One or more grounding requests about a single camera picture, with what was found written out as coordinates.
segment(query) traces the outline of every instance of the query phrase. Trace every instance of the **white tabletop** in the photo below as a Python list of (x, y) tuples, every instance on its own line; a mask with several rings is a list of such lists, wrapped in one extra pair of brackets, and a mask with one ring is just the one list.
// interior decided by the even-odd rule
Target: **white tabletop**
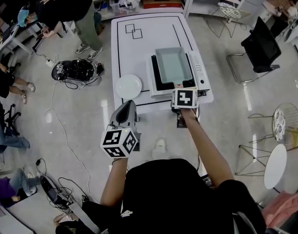
[(277, 145), (271, 152), (266, 164), (264, 184), (267, 189), (274, 188), (283, 176), (287, 160), (284, 145)]
[[(185, 51), (199, 51), (190, 28), (181, 13), (154, 13), (112, 20), (111, 56), (114, 102), (117, 109), (126, 100), (115, 92), (121, 76), (132, 74), (140, 78), (142, 91), (133, 101), (137, 113), (169, 110), (169, 98), (151, 98), (146, 62), (155, 49), (183, 47)], [(199, 97), (199, 103), (214, 100), (212, 91)]]
[(10, 33), (10, 36), (7, 38), (7, 40), (4, 41), (4, 42), (1, 42), (1, 43), (0, 43), (0, 52), (1, 52), (1, 51), (4, 49), (4, 47), (6, 47), (6, 46), (9, 44), (9, 42), (11, 42), (12, 39), (16, 36), (19, 27), (20, 27), (20, 26), (19, 26), (18, 24), (17, 24), (16, 26), (14, 26), (13, 29), (12, 29), (12, 31), (11, 31), (11, 33)]

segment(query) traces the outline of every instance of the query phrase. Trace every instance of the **blue cap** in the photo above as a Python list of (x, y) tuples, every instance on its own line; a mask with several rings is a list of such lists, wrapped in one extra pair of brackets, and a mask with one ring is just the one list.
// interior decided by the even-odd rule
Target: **blue cap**
[(25, 19), (27, 18), (29, 11), (28, 10), (24, 10), (24, 7), (22, 7), (18, 13), (18, 24), (20, 27), (24, 27), (25, 26)]

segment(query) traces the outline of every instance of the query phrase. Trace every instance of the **black shirt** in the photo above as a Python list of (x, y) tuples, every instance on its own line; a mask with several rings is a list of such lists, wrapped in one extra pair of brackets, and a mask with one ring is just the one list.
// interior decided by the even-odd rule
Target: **black shirt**
[(233, 219), (240, 234), (250, 234), (241, 218), (233, 216), (237, 212), (246, 215), (258, 234), (266, 230), (261, 212), (243, 183), (228, 180), (210, 189), (184, 159), (155, 160), (131, 169), (126, 175), (121, 215), (120, 209), (111, 213), (104, 206), (96, 209), (90, 207), (87, 215), (110, 234), (233, 234)]
[(38, 21), (54, 29), (59, 21), (78, 21), (82, 19), (92, 0), (42, 0), (36, 6)]

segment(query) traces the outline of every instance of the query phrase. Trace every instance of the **green pants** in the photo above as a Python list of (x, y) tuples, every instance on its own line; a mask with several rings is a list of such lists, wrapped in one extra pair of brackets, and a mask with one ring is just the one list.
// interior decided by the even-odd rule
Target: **green pants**
[(82, 19), (75, 21), (75, 26), (81, 43), (89, 45), (93, 50), (97, 51), (102, 47), (102, 41), (96, 33), (94, 12), (94, 3), (92, 2), (86, 15)]

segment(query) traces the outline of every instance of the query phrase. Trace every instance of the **tiled floor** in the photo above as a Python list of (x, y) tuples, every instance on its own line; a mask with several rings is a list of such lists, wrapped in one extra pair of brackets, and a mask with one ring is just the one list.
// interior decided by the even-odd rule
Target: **tiled floor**
[[(214, 102), (201, 106), (201, 124), (235, 171), (238, 145), (248, 144), (254, 135), (259, 138), (271, 131), (269, 121), (248, 120), (247, 117), (253, 113), (271, 115), (284, 102), (293, 103), (298, 108), (298, 56), (291, 45), (281, 43), (282, 55), (275, 61), (281, 68), (253, 83), (240, 85), (233, 80), (226, 55), (243, 52), (240, 42), (249, 35), (249, 29), (243, 30), (237, 26), (232, 39), (227, 31), (218, 39), (208, 29), (202, 17), (191, 15), (188, 24), (199, 47), (214, 93)], [(90, 174), (90, 194), (96, 200), (100, 199), (111, 164), (111, 159), (99, 147), (101, 133), (114, 111), (110, 29), (108, 22), (101, 35), (103, 52), (97, 57), (105, 68), (101, 84), (71, 90), (58, 83), (53, 98), (53, 108), (66, 130), (69, 146)], [(73, 59), (77, 57), (74, 51), (78, 44), (79, 39), (70, 34), (64, 35), (63, 39), (53, 37), (42, 42), (38, 53), (51, 59), (55, 55), (59, 56), (57, 60)], [(27, 105), (23, 105), (20, 98), (13, 95), (2, 101), (4, 105), (16, 103), (17, 110), (22, 112), (17, 120), (17, 127), (21, 135), (30, 141), (31, 148), (9, 148), (5, 152), (6, 166), (24, 166), (35, 172), (36, 160), (43, 158), (47, 164), (47, 175), (55, 180), (60, 176), (71, 178), (88, 192), (88, 175), (67, 148), (64, 131), (55, 113), (50, 110), (44, 114), (50, 108), (55, 85), (51, 78), (52, 69), (46, 66), (43, 57), (35, 54), (27, 56), (21, 50), (17, 51), (17, 55), (22, 66), (16, 75), (35, 83), (36, 91), (28, 94)], [(243, 63), (242, 61), (240, 66), (241, 77), (254, 75), (249, 68), (245, 69)], [(166, 140), (171, 155), (180, 156), (197, 166), (197, 152), (188, 131), (176, 128), (176, 116), (170, 110), (141, 115), (137, 127), (142, 133), (141, 152), (130, 158), (130, 168), (150, 158), (150, 151), (158, 137)], [(272, 150), (275, 145), (276, 142), (271, 139), (258, 144), (257, 148)], [(238, 176), (236, 179), (248, 186), (256, 201), (276, 195), (275, 191), (269, 191), (263, 186), (262, 177)], [(78, 189), (68, 183), (65, 186), (74, 189), (75, 198), (79, 199)], [(278, 190), (291, 193), (297, 188), (298, 150), (288, 153), (284, 177), (277, 186)], [(42, 192), (18, 203), (11, 210), (20, 215), (37, 233), (53, 233), (52, 219), (58, 211), (49, 206)]]

